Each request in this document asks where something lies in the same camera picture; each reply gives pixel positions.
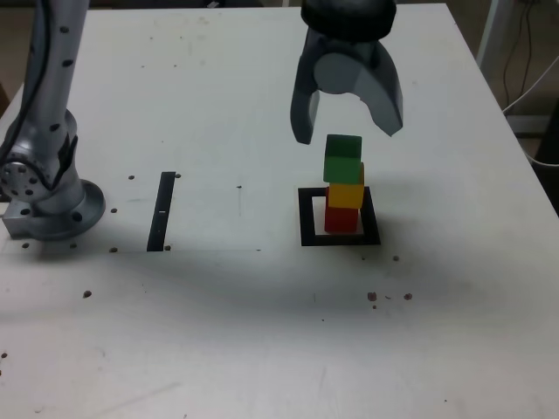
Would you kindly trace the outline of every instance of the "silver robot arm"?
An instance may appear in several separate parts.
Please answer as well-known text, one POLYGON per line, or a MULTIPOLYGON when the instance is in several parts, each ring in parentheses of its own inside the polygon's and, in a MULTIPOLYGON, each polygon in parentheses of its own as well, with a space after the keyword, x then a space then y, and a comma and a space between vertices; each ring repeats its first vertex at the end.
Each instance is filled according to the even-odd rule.
POLYGON ((22 106, 0 147, 0 182, 13 238, 77 236, 105 210, 101 190, 78 177, 77 124, 66 109, 88 0, 38 0, 22 106))

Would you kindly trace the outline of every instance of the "cable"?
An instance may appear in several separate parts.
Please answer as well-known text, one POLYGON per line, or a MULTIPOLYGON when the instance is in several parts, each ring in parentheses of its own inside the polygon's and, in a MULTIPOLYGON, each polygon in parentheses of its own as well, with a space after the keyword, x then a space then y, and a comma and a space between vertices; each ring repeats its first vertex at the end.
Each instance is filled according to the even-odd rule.
MULTIPOLYGON (((505 109, 503 109, 503 113, 505 113, 509 108, 513 107, 517 102, 524 99, 524 96, 526 96, 528 93, 532 92, 532 90, 538 85, 538 83, 540 83, 540 81, 542 81, 542 79, 545 77, 545 75, 549 72, 549 70, 551 70, 551 68, 556 64, 556 62, 558 60, 559 60, 559 55, 556 57, 556 59, 553 60, 553 62, 549 65, 549 67, 546 69, 546 71, 542 73, 540 78, 538 80, 536 80, 535 83, 520 98, 518 98, 513 103, 511 103, 509 106, 507 106, 505 109)), ((524 148, 522 149, 522 151, 524 152, 524 155, 526 155, 528 160, 530 160, 531 162, 533 162, 533 163, 535 163, 539 166, 543 166, 544 168, 559 168, 559 164, 550 164, 550 163, 544 163, 542 161, 537 161, 535 158, 533 158, 531 155, 529 155, 524 148)))
POLYGON ((528 11, 526 12, 526 26, 528 27, 528 60, 526 62, 526 70, 524 70, 524 79, 522 80, 521 92, 518 93, 519 98, 524 93, 524 87, 526 87, 526 78, 528 77, 530 63, 532 62, 532 28, 530 27, 530 12, 532 11, 534 4, 535 0, 532 0, 532 3, 530 3, 528 11))
POLYGON ((35 83, 35 86, 32 88, 31 94, 29 95, 29 99, 21 106, 19 115, 17 116, 16 127, 13 130, 11 137, 9 139, 6 138, 2 143, 2 145, 0 146, 0 167, 3 166, 3 163, 6 160, 8 153, 14 147, 17 137, 21 133, 21 128, 24 125, 25 118, 27 118, 27 114, 31 110, 33 101, 37 96, 38 89, 41 87, 43 83, 43 79, 45 78, 48 58, 51 53, 51 7, 48 3, 48 0, 39 0, 39 1, 43 6, 43 23, 45 26, 45 54, 43 55, 43 61, 41 63, 41 69, 38 74, 37 83, 35 83))
POLYGON ((518 44, 521 41, 522 22, 524 22, 524 14, 528 11, 529 6, 530 6, 530 4, 528 4, 528 3, 526 3, 524 5, 524 9, 522 10, 522 13, 521 13, 521 20, 520 20, 520 24, 519 24, 519 28, 518 28, 518 35, 516 36, 516 40, 514 41, 513 48, 510 50, 510 53, 508 54, 507 63, 505 64, 505 69, 503 70, 503 86, 505 87, 505 94, 507 95, 507 106, 510 104, 510 95, 508 94, 508 87, 507 87, 508 66, 510 65, 510 61, 511 61, 511 59, 513 59, 514 53, 516 52, 516 48, 518 47, 518 44))
POLYGON ((543 74, 540 76, 540 78, 538 80, 535 81, 535 83, 517 100, 515 100, 513 103, 511 103, 509 106, 507 106, 506 108, 503 109, 503 113, 505 113, 508 109, 510 109, 511 107, 513 107, 514 105, 516 105, 518 102, 520 102, 522 99, 524 99, 524 97, 532 92, 532 90, 534 89, 534 87, 536 87, 538 85, 538 83, 540 83, 540 81, 542 81, 542 79, 545 77, 545 75, 549 72, 549 70, 551 70, 551 68, 556 64, 557 60, 559 60, 559 55, 556 57, 556 59, 553 60, 553 63, 551 63, 551 65, 546 69, 545 72, 543 72, 543 74))
POLYGON ((522 151, 524 152, 524 155, 526 155, 528 160, 530 160, 531 162, 539 166, 543 166, 544 168, 559 168, 559 164, 551 164, 551 163, 544 163, 542 161, 537 161, 534 157, 529 155, 524 148, 522 149, 522 151))

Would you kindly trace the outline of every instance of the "stacked blocks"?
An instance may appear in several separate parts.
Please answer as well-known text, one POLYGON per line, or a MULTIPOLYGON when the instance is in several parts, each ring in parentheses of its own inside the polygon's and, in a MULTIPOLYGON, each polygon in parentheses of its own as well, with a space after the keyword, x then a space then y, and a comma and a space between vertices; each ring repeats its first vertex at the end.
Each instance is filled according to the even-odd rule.
POLYGON ((324 158, 327 233, 355 233, 363 203, 364 166, 361 163, 361 137, 329 135, 324 158))

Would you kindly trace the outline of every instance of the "white cable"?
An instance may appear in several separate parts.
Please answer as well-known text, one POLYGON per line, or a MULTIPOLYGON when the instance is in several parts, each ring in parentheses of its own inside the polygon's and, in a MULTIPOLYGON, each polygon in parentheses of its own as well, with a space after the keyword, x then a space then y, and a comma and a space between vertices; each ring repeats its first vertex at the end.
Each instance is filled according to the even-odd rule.
POLYGON ((534 87, 537 86, 538 83, 540 83, 542 81, 542 79, 545 77, 545 75, 549 72, 549 70, 551 70, 551 67, 553 67, 557 60, 559 59, 559 55, 556 57, 556 59, 553 60, 553 63, 551 63, 551 65, 548 67, 548 69, 543 72, 543 74, 540 76, 540 78, 538 80, 535 81, 535 83, 532 85, 532 87, 530 87, 520 98, 518 98, 517 100, 515 100, 513 103, 511 103, 509 106, 507 106, 505 109, 503 109, 503 113, 505 113, 508 109, 510 109, 511 107, 513 107, 514 105, 516 105, 519 101, 521 101, 522 99, 524 99, 524 96, 526 96, 528 93, 530 93, 532 91, 532 89, 534 89, 534 87))
MULTIPOLYGON (((542 81, 542 79, 549 72, 549 70, 551 70, 551 68, 556 64, 557 60, 559 60, 559 55, 556 57, 556 59, 553 60, 553 63, 551 63, 551 65, 547 68, 547 70, 542 73, 540 78, 535 81, 535 83, 532 85, 532 87, 530 87, 520 98, 518 98, 513 103, 511 103, 509 106, 507 106, 505 109, 503 109, 503 113, 505 113, 508 109, 510 109, 511 107, 516 105, 518 102, 520 102, 522 99, 524 99, 524 96, 526 96, 528 93, 530 93, 532 91, 532 89, 534 89, 534 87, 536 87, 538 85, 538 83, 540 83, 542 81)), ((549 164, 549 163, 544 163, 542 161, 537 161, 535 158, 533 158, 531 155, 529 155, 524 148, 522 149, 522 151, 524 152, 524 155, 526 155, 528 160, 530 160, 531 162, 533 162, 533 163, 535 163, 539 166, 543 166, 545 168, 559 168, 559 164, 549 164)))
POLYGON ((559 168, 559 164, 549 164, 549 163, 543 163, 541 161, 537 161, 534 157, 532 157, 531 155, 529 155, 526 150, 524 150, 524 148, 522 149, 522 151, 524 152, 524 154, 526 155, 526 157, 528 158, 528 160, 530 160, 531 162, 538 164, 540 166, 543 166, 545 168, 559 168))

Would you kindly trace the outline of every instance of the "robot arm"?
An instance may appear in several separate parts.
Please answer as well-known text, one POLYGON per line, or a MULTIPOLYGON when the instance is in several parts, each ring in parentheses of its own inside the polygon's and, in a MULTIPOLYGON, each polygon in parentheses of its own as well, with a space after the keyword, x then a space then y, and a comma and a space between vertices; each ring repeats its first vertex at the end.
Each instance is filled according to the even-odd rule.
POLYGON ((100 189, 75 168, 77 124, 66 109, 87 0, 38 0, 24 95, 0 147, 0 182, 12 198, 3 221, 14 238, 58 240, 99 221, 100 189))
MULTIPOLYGON (((101 190, 75 167, 77 124, 66 109, 88 0, 37 0, 24 95, 0 146, 0 182, 11 203, 3 222, 14 238, 77 236, 103 215, 101 190)), ((394 0, 307 0, 308 24, 291 105, 298 142, 313 134, 318 91, 353 93, 387 134, 402 127, 394 63, 378 43, 390 32, 394 0)))
POLYGON ((301 15, 308 31, 291 102, 296 140, 311 142, 319 90, 353 93, 386 134, 399 131, 400 82, 392 58, 378 42, 392 28, 394 0, 307 0, 301 15))

